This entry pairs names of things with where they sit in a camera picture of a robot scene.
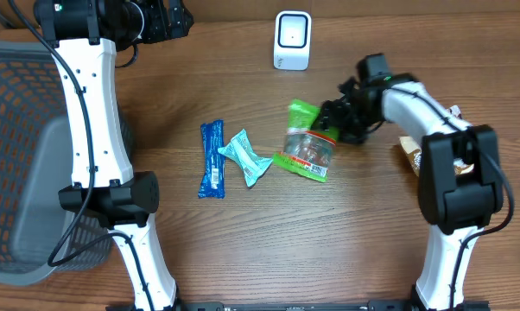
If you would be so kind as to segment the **green snack bag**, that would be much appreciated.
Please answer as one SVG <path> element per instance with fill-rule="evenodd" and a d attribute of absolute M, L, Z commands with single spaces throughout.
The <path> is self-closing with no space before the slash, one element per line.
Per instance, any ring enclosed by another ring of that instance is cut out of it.
<path fill-rule="evenodd" d="M 273 155 L 273 163 L 291 173 L 326 182 L 339 131 L 312 130 L 319 112 L 319 107 L 308 102 L 291 101 L 284 148 Z"/>

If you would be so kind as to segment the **beige cookie snack bag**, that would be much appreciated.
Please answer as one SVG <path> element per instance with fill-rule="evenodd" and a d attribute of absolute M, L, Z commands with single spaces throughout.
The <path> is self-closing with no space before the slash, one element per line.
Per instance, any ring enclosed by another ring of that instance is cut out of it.
<path fill-rule="evenodd" d="M 454 117 L 462 119 L 461 110 L 457 105 L 447 109 Z M 407 157 L 410 166 L 416 176 L 420 174 L 422 150 L 420 145 L 410 136 L 401 136 L 399 139 L 403 153 Z M 465 164 L 461 159 L 454 161 L 454 171 L 456 175 L 464 175 L 473 171 L 473 164 Z"/>

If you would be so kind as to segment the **light blue snack packet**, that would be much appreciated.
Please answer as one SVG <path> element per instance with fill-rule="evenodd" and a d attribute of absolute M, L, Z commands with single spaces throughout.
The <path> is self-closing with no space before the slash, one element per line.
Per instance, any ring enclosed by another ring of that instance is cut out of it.
<path fill-rule="evenodd" d="M 245 129 L 239 131 L 226 146 L 218 148 L 218 152 L 242 169 L 247 187 L 253 187 L 273 162 L 272 158 L 261 157 L 253 151 Z"/>

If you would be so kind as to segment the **blue snack bar wrapper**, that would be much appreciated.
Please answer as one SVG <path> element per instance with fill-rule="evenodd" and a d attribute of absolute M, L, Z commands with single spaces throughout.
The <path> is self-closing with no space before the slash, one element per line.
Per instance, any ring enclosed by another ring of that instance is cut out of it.
<path fill-rule="evenodd" d="M 224 144 L 224 121 L 215 120 L 200 126 L 205 156 L 205 173 L 200 183 L 199 198 L 225 197 L 225 157 L 218 152 Z"/>

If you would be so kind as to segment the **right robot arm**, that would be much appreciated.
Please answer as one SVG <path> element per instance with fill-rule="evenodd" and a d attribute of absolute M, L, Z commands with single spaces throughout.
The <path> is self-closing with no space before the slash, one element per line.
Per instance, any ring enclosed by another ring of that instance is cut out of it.
<path fill-rule="evenodd" d="M 412 74 L 392 73 L 383 54 L 365 56 L 357 72 L 339 86 L 341 98 L 322 104 L 312 127 L 360 144 L 388 122 L 420 146 L 417 197 L 428 246 L 404 309 L 489 309 L 486 301 L 465 301 L 463 283 L 477 239 L 504 229 L 514 213 L 494 129 L 455 117 Z"/>

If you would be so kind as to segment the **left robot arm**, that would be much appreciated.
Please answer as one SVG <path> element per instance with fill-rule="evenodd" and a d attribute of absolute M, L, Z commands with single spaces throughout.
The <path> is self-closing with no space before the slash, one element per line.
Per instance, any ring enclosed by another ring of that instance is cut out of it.
<path fill-rule="evenodd" d="M 130 163 L 115 68 L 119 51 L 186 36 L 193 16 L 181 0 L 42 0 L 34 15 L 61 77 L 72 138 L 72 183 L 58 192 L 60 204 L 108 231 L 130 275 L 132 309 L 175 310 L 177 285 L 155 229 L 158 180 Z"/>

